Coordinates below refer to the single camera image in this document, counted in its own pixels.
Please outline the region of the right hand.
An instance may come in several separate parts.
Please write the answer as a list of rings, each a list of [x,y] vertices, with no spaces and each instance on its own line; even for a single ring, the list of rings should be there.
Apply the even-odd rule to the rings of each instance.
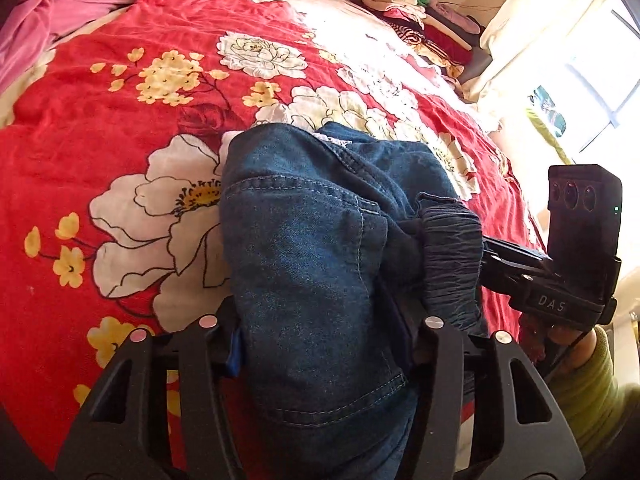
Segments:
[[[520,316],[518,324],[518,342],[532,362],[542,362],[555,348],[559,348],[552,362],[558,363],[554,370],[561,375],[574,372],[585,365],[597,348],[595,330],[582,333],[564,325],[551,325],[528,313]]]

